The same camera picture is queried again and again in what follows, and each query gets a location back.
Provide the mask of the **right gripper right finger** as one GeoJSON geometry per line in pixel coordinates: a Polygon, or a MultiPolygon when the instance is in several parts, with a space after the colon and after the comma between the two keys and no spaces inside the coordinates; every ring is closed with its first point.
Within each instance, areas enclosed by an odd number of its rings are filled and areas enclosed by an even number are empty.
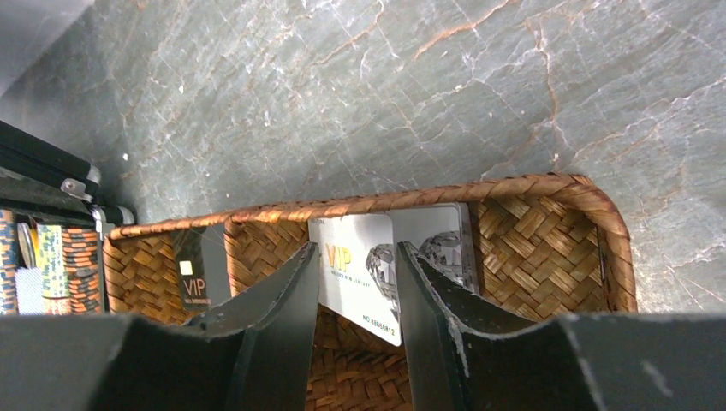
{"type": "Polygon", "coordinates": [[[417,410],[722,410],[722,314],[570,313],[532,322],[396,247],[417,410]]]}

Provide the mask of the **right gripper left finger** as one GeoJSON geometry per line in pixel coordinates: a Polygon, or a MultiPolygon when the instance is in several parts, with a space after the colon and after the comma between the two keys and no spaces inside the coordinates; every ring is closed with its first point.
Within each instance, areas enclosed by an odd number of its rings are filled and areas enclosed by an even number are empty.
{"type": "Polygon", "coordinates": [[[301,409],[318,311],[319,251],[183,325],[136,314],[1,320],[4,410],[301,409]]]}

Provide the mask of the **white VIP card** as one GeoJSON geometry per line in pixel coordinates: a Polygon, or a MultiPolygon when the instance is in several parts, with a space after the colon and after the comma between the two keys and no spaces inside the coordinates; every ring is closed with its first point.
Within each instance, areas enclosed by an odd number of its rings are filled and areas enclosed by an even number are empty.
{"type": "Polygon", "coordinates": [[[319,302],[384,342],[402,344],[393,223],[383,213],[312,219],[319,302]]]}

